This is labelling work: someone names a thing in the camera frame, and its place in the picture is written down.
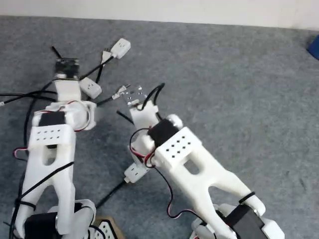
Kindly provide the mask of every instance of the blue object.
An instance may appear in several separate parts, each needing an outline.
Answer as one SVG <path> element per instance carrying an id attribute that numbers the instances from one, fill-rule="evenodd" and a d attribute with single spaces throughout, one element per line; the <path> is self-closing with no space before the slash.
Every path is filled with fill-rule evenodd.
<path id="1" fill-rule="evenodd" d="M 319 60 L 319 35 L 315 38 L 307 50 L 314 58 Z"/>

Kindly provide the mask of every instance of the gray carpet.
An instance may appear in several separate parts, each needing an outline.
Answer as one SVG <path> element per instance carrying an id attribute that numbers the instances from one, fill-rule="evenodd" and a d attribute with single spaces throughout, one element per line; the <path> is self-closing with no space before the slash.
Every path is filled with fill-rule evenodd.
<path id="1" fill-rule="evenodd" d="M 236 173 L 265 203 L 288 239 L 318 238 L 319 61 L 305 51 L 318 32 L 243 26 L 37 17 L 0 18 L 0 92 L 30 92 L 52 78 L 55 45 L 78 57 L 85 73 L 100 51 L 120 37 L 132 48 L 103 73 L 103 96 L 123 83 L 150 91 L 166 82 L 162 115 L 178 114 L 224 167 Z M 12 149 L 22 146 L 30 99 L 0 108 L 0 217 L 9 221 L 25 168 Z M 37 104 L 42 109 L 47 102 Z M 119 99 L 103 107 L 103 119 L 78 133 L 74 166 L 76 198 L 97 202 L 132 163 L 126 145 L 134 128 L 115 114 L 128 112 Z M 173 211 L 189 202 L 173 185 Z M 215 203 L 237 198 L 212 189 Z M 169 193 L 155 171 L 121 189 L 99 211 L 111 215 L 129 239 L 190 234 L 192 215 L 165 213 Z M 37 211 L 57 203 L 53 189 Z M 0 237 L 8 227 L 0 226 Z"/>

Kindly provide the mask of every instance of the white connector plug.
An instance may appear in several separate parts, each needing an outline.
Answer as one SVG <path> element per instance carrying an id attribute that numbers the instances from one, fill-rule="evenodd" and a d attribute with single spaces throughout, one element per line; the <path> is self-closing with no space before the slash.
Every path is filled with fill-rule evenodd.
<path id="1" fill-rule="evenodd" d="M 148 168 L 145 166 L 141 165 L 136 165 L 135 163 L 131 164 L 130 167 L 125 170 L 124 175 L 125 178 L 124 180 L 127 183 L 136 183 L 139 181 L 147 172 L 149 171 Z"/>
<path id="2" fill-rule="evenodd" d="M 111 49 L 112 56 L 121 59 L 131 48 L 131 43 L 121 38 Z"/>
<path id="3" fill-rule="evenodd" d="M 85 77 L 82 81 L 80 81 L 80 88 L 92 99 L 97 98 L 102 93 L 102 88 L 99 84 L 95 83 L 88 77 Z"/>
<path id="4" fill-rule="evenodd" d="M 99 229 L 104 233 L 107 239 L 115 239 L 117 238 L 115 234 L 113 234 L 112 225 L 110 225 L 107 221 L 102 221 L 99 225 Z M 103 239 L 103 236 L 98 231 L 95 231 L 94 239 Z"/>

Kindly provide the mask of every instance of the white wall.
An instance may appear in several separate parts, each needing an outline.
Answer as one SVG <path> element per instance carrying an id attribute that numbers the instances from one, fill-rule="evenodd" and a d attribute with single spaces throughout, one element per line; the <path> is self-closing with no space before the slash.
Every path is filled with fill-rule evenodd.
<path id="1" fill-rule="evenodd" d="M 319 0 L 1 1 L 1 15 L 196 22 L 319 30 Z"/>

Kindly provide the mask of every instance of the wire connector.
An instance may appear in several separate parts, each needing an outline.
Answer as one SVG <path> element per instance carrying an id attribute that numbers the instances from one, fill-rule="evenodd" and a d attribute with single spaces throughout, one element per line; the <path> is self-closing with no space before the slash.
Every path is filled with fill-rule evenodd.
<path id="1" fill-rule="evenodd" d="M 128 87 L 130 87 L 130 84 L 127 85 L 122 85 L 121 87 L 118 88 L 118 90 L 116 91 L 116 93 L 114 95 L 112 95 L 113 100 L 119 98 L 121 95 L 124 94 L 125 91 L 127 91 Z"/>
<path id="2" fill-rule="evenodd" d="M 108 51 L 103 51 L 102 52 L 102 60 L 101 60 L 101 64 L 105 61 L 107 61 L 108 59 L 110 59 L 112 56 L 112 53 L 111 52 L 108 52 Z"/>

